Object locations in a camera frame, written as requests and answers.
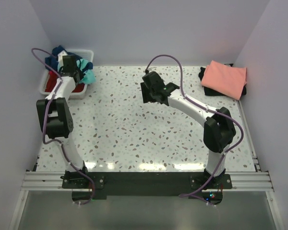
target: white plastic bin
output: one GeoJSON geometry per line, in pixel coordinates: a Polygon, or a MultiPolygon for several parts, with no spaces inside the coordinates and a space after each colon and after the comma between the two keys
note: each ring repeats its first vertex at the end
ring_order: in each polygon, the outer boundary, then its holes
{"type": "MultiPolygon", "coordinates": [[[[93,62],[93,57],[94,53],[92,50],[87,50],[87,49],[66,49],[68,52],[77,54],[81,56],[82,58],[89,60],[90,62],[93,62]]],[[[42,74],[42,80],[39,85],[39,92],[42,95],[49,95],[49,92],[45,92],[46,84],[49,79],[49,71],[47,69],[44,70],[42,74]]],[[[84,88],[81,92],[72,92],[71,96],[69,97],[70,99],[83,99],[85,96],[85,91],[86,91],[87,85],[84,85],[84,88]]]]}

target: blue cloth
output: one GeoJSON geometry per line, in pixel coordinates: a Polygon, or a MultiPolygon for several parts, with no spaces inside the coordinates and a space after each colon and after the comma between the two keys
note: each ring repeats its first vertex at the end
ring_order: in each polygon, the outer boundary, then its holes
{"type": "MultiPolygon", "coordinates": [[[[55,48],[53,48],[53,50],[52,50],[52,54],[57,57],[58,54],[59,54],[60,52],[62,52],[63,50],[66,51],[62,46],[55,47],[55,48]]],[[[81,56],[76,55],[76,54],[74,54],[74,53],[67,52],[67,51],[66,51],[66,53],[68,53],[69,55],[75,55],[75,56],[76,56],[76,59],[82,59],[81,56]]],[[[46,57],[46,58],[45,58],[45,63],[46,63],[47,65],[51,66],[53,69],[58,69],[58,60],[57,60],[57,58],[54,58],[53,56],[46,57]]]]}
{"type": "Polygon", "coordinates": [[[84,83],[84,84],[91,84],[94,83],[96,81],[95,78],[95,74],[92,71],[93,69],[93,63],[89,62],[86,59],[80,59],[77,60],[77,66],[78,68],[82,71],[82,73],[84,74],[83,79],[79,82],[79,83],[84,83]]]}

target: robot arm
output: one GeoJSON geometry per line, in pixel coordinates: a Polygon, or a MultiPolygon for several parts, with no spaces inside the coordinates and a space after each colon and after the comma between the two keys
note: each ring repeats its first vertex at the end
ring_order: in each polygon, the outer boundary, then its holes
{"type": "MultiPolygon", "coordinates": [[[[61,68],[61,79],[57,79],[57,83],[53,91],[42,100],[36,103],[38,118],[41,130],[43,131],[44,117],[46,112],[46,105],[49,100],[53,98],[50,104],[49,112],[47,114],[46,135],[50,139],[57,139],[64,144],[65,153],[68,159],[73,162],[74,166],[80,170],[86,170],[84,161],[79,156],[77,148],[72,138],[73,121],[72,115],[69,111],[67,101],[71,92],[78,85],[79,81],[83,78],[83,73],[79,70],[76,63],[76,58],[73,55],[59,54],[59,62],[63,63],[61,68]]],[[[71,167],[63,155],[62,149],[59,148],[65,165],[66,171],[74,172],[75,169],[71,167]]]]}
{"type": "MultiPolygon", "coordinates": [[[[216,108],[210,107],[188,96],[188,98],[205,107],[206,110],[195,106],[186,100],[180,91],[177,90],[179,89],[179,86],[173,83],[165,85],[156,72],[147,73],[143,77],[143,81],[144,82],[141,83],[141,89],[144,103],[159,102],[176,108],[192,117],[204,128],[204,144],[209,149],[208,163],[205,172],[211,175],[217,167],[222,155],[225,154],[225,151],[228,149],[229,144],[233,141],[236,130],[232,121],[218,114],[208,112],[208,109],[230,116],[229,110],[224,107],[217,110],[216,108]]],[[[221,162],[214,177],[218,177],[225,173],[224,164],[225,160],[221,162]]]]}

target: gray wall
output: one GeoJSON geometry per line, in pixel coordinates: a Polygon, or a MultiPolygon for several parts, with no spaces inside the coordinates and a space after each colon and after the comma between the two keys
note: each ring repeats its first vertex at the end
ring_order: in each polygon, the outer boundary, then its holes
{"type": "Polygon", "coordinates": [[[0,0],[0,230],[7,229],[41,141],[35,103],[43,66],[34,46],[50,41],[28,0],[0,0]]]}
{"type": "Polygon", "coordinates": [[[288,229],[288,0],[270,1],[235,65],[247,67],[244,111],[288,229]]]}
{"type": "Polygon", "coordinates": [[[30,0],[55,45],[95,52],[96,65],[232,63],[269,0],[30,0]],[[173,63],[165,59],[163,63],[173,63]]]}

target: folded pink towel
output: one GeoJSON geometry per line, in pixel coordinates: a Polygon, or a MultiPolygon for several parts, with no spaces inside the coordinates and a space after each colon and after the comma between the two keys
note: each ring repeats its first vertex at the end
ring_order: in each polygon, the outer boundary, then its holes
{"type": "Polygon", "coordinates": [[[211,61],[207,66],[202,85],[239,100],[246,84],[246,68],[236,68],[211,61]]]}

